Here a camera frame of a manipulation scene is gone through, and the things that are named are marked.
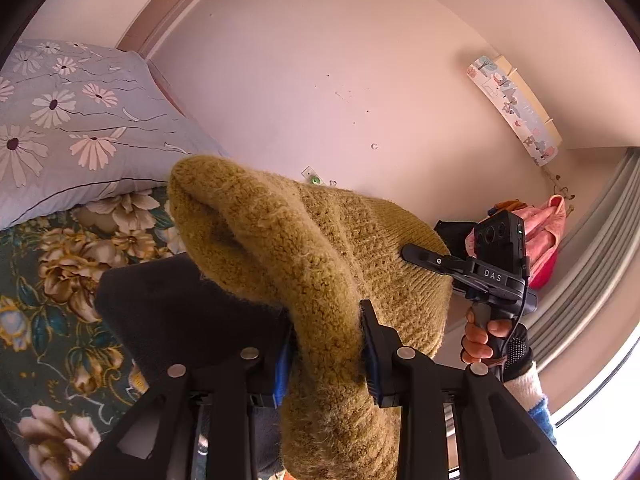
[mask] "green floral bedspread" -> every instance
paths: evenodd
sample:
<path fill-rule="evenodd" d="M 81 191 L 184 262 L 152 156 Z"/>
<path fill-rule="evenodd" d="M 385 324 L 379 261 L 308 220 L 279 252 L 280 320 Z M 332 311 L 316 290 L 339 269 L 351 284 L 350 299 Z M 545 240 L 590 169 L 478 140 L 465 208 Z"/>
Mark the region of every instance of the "green floral bedspread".
<path fill-rule="evenodd" d="M 182 251 L 164 187 L 0 232 L 0 417 L 44 480 L 68 478 L 147 388 L 94 309 L 101 275 Z"/>

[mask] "wall switch plate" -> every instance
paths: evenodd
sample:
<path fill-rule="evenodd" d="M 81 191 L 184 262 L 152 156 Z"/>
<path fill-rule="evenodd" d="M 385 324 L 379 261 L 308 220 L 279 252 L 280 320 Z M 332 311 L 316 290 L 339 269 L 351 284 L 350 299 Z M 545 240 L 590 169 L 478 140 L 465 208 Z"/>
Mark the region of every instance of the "wall switch plate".
<path fill-rule="evenodd" d="M 302 171 L 302 176 L 305 177 L 305 180 L 309 184 L 315 184 L 316 186 L 324 186 L 324 182 L 311 166 L 307 166 Z"/>

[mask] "pillow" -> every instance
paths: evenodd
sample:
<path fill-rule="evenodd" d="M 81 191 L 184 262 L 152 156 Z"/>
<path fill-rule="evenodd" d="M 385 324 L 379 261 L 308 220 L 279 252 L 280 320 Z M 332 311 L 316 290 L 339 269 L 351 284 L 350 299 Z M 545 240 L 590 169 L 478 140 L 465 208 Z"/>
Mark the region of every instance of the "pillow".
<path fill-rule="evenodd" d="M 23 40 L 0 70 L 0 230 L 162 186 L 192 153 L 223 155 L 134 52 Z"/>

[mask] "metal screw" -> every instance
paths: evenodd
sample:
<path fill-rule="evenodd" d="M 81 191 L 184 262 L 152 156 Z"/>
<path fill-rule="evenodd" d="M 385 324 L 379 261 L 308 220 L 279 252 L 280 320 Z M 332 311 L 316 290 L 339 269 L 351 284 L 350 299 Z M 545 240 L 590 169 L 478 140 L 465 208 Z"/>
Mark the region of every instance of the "metal screw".
<path fill-rule="evenodd" d="M 396 354 L 401 359 L 413 359 L 415 357 L 415 350 L 410 346 L 401 346 L 396 350 Z"/>
<path fill-rule="evenodd" d="M 178 377 L 182 377 L 185 373 L 187 373 L 187 368 L 185 365 L 171 365 L 167 368 L 166 373 L 169 377 L 177 379 Z"/>
<path fill-rule="evenodd" d="M 250 361 L 251 359 L 256 359 L 258 355 L 260 355 L 260 351 L 257 348 L 254 348 L 252 346 L 243 348 L 242 351 L 240 352 L 240 357 L 242 359 L 246 359 L 247 361 Z"/>
<path fill-rule="evenodd" d="M 471 373 L 473 375 L 487 375 L 489 373 L 489 367 L 484 363 L 471 363 Z"/>

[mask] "white daisy print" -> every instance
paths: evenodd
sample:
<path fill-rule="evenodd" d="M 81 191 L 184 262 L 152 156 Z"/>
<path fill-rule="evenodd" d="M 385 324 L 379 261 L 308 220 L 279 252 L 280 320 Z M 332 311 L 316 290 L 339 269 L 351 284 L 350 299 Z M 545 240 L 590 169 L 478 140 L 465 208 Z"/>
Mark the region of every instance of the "white daisy print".
<path fill-rule="evenodd" d="M 59 57 L 58 64 L 53 66 L 53 70 L 60 75 L 69 75 L 78 69 L 78 64 L 71 57 Z"/>
<path fill-rule="evenodd" d="M 124 130 L 126 130 L 124 127 L 118 128 L 108 137 L 69 135 L 72 139 L 80 139 L 69 147 L 71 155 L 82 152 L 78 166 L 85 168 L 88 163 L 89 170 L 96 171 L 100 164 L 102 170 L 109 163 L 107 153 L 113 156 L 116 152 L 116 147 L 111 142 L 118 139 Z"/>
<path fill-rule="evenodd" d="M 66 44 L 69 46 L 73 46 L 75 48 L 81 48 L 82 50 L 87 50 L 89 47 L 82 43 L 76 43 L 75 41 L 67 41 Z"/>
<path fill-rule="evenodd" d="M 95 102 L 104 103 L 107 108 L 118 104 L 118 98 L 111 90 L 100 88 L 97 84 L 89 83 L 88 85 L 84 85 L 82 92 L 87 94 Z"/>
<path fill-rule="evenodd" d="M 0 101 L 3 103 L 14 93 L 14 86 L 8 79 L 0 76 Z"/>
<path fill-rule="evenodd" d="M 20 71 L 22 75 L 27 75 L 27 72 L 35 74 L 40 69 L 39 59 L 42 56 L 35 50 L 19 50 L 14 54 L 14 72 Z"/>
<path fill-rule="evenodd" d="M 43 136 L 44 134 L 32 132 L 28 126 L 22 131 L 20 126 L 14 124 L 10 128 L 7 128 L 6 124 L 0 126 L 0 181 L 9 164 L 11 164 L 16 187 L 27 185 L 23 164 L 36 176 L 40 176 L 42 164 L 35 155 L 46 157 L 49 149 L 33 139 Z"/>
<path fill-rule="evenodd" d="M 52 41 L 47 41 L 36 46 L 38 50 L 46 52 L 47 54 L 57 54 L 60 52 L 60 46 Z"/>
<path fill-rule="evenodd" d="M 38 126 L 44 124 L 45 128 L 50 128 L 51 124 L 54 126 L 60 126 L 62 121 L 65 123 L 71 119 L 68 113 L 69 110 L 76 109 L 76 102 L 70 101 L 76 95 L 69 90 L 61 90 L 60 92 L 53 92 L 53 94 L 43 94 L 42 98 L 33 100 L 33 105 L 42 106 L 40 110 L 31 114 L 31 119 L 36 121 Z"/>

